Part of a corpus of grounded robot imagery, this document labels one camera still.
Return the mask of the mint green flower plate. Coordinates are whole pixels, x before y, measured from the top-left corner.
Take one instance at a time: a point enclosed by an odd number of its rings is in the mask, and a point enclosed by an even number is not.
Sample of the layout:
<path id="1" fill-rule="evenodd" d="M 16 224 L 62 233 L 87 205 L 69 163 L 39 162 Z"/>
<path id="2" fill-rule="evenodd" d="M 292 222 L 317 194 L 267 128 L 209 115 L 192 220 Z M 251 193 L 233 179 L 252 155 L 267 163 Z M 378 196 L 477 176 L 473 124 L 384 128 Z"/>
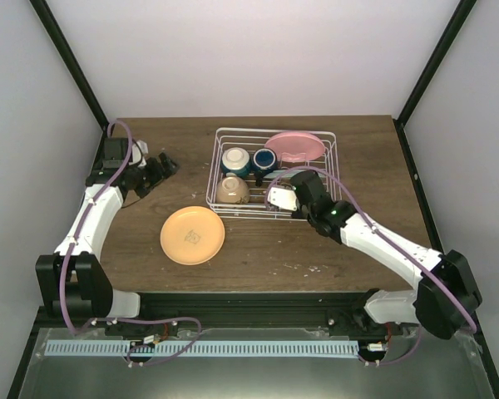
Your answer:
<path id="1" fill-rule="evenodd" d="M 295 170 L 294 168 L 292 168 L 290 170 L 275 170 L 275 171 L 272 171 L 272 172 L 268 173 L 267 175 L 265 175 L 263 177 L 263 180 L 271 181 L 271 180 L 274 180 L 276 178 L 289 179 L 299 172 L 300 172 L 300 170 Z"/>

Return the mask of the cream shallow bowl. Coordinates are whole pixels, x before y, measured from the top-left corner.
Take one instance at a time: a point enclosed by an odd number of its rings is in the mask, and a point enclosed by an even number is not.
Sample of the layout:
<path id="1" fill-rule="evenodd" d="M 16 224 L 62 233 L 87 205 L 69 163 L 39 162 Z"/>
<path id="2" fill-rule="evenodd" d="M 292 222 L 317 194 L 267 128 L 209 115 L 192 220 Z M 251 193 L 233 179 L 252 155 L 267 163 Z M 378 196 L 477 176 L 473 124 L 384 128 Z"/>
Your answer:
<path id="1" fill-rule="evenodd" d="M 221 204 L 247 204 L 250 188 L 240 177 L 227 176 L 217 185 L 215 199 Z"/>

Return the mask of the cream and blue bowl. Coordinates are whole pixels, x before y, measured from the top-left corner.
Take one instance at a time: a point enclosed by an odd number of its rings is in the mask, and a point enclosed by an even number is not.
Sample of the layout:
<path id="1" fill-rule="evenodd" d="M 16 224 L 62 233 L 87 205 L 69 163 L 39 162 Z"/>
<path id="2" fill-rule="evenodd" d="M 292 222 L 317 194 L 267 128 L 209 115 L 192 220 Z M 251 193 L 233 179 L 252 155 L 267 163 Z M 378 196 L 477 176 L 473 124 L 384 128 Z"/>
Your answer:
<path id="1" fill-rule="evenodd" d="M 220 167 L 226 174 L 232 173 L 244 178 L 251 172 L 250 154 L 240 147 L 229 148 L 221 156 Z"/>

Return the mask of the pink plate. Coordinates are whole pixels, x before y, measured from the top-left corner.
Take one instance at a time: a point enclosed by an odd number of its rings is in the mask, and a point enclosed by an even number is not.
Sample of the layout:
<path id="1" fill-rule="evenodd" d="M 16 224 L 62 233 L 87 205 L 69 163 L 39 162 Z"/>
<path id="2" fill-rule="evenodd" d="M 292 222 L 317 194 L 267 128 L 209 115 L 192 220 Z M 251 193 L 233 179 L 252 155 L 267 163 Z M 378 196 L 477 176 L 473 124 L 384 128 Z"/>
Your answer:
<path id="1" fill-rule="evenodd" d="M 272 150 L 284 162 L 309 162 L 325 152 L 324 143 L 314 134 L 304 131 L 285 131 L 269 138 L 264 147 Z"/>

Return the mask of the dark blue mug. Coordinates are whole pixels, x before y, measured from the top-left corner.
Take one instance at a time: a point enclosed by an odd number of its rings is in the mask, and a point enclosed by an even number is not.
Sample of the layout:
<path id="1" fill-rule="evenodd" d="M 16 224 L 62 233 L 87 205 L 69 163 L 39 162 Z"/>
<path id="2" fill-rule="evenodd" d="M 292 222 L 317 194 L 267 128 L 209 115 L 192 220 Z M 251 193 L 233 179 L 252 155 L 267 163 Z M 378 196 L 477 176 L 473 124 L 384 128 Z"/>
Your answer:
<path id="1" fill-rule="evenodd" d="M 253 154 L 251 164 L 255 186 L 260 187 L 263 184 L 264 177 L 277 170 L 277 155 L 271 149 L 261 148 Z"/>

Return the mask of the orange plate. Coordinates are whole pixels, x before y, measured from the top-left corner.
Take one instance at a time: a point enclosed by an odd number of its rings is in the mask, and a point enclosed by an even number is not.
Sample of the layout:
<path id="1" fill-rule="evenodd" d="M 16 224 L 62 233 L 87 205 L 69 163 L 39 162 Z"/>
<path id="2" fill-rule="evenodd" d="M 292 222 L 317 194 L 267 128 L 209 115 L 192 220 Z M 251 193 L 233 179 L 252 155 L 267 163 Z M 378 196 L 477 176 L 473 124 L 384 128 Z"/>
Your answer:
<path id="1" fill-rule="evenodd" d="M 160 244 L 165 255 L 183 265 L 205 263 L 221 250 L 225 227 L 221 218 L 202 206 L 188 206 L 171 214 L 163 224 Z"/>

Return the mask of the white wire dish rack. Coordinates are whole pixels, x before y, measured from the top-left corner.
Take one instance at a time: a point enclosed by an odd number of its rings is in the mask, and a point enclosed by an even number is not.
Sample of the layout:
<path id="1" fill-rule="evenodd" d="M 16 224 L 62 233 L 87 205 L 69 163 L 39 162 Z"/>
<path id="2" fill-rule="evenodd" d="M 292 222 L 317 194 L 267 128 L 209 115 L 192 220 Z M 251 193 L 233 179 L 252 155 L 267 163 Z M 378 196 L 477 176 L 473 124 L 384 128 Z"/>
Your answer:
<path id="1" fill-rule="evenodd" d="M 316 168 L 334 200 L 341 189 L 336 136 L 327 131 L 219 128 L 206 202 L 222 218 L 291 219 L 299 210 L 289 180 Z"/>

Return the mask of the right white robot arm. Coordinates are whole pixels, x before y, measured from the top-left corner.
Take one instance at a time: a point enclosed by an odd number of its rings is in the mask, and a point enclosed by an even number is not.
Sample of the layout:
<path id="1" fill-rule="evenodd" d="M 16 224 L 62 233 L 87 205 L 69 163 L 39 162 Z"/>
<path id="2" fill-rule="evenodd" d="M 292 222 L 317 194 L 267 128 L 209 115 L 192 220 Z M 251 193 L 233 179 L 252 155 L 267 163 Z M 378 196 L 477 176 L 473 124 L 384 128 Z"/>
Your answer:
<path id="1" fill-rule="evenodd" d="M 444 254 L 405 239 L 368 216 L 352 195 L 335 200 L 322 178 L 332 180 L 343 192 L 347 188 L 325 170 L 296 166 L 278 177 L 286 175 L 290 177 L 287 187 L 278 179 L 270 182 L 266 205 L 305 218 L 318 234 L 366 254 L 410 287 L 371 294 L 353 313 L 359 333 L 373 334 L 383 323 L 417 324 L 441 339 L 449 339 L 463 328 L 477 331 L 473 315 L 482 296 L 463 254 L 456 250 Z"/>

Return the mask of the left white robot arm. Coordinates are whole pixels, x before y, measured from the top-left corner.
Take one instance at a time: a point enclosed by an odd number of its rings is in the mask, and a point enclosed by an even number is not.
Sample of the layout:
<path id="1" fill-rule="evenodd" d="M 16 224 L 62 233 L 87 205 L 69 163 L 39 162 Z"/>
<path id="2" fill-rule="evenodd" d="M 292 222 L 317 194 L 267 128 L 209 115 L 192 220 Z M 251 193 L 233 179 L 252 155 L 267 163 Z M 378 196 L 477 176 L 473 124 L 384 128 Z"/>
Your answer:
<path id="1" fill-rule="evenodd" d="M 145 198 L 179 165 L 166 153 L 148 155 L 142 140 L 109 138 L 86 178 L 82 205 L 65 239 L 36 262 L 36 275 L 47 315 L 59 318 L 119 319 L 136 336 L 147 334 L 153 315 L 141 307 L 138 293 L 112 287 L 101 263 L 101 250 L 116 214 L 130 192 Z"/>

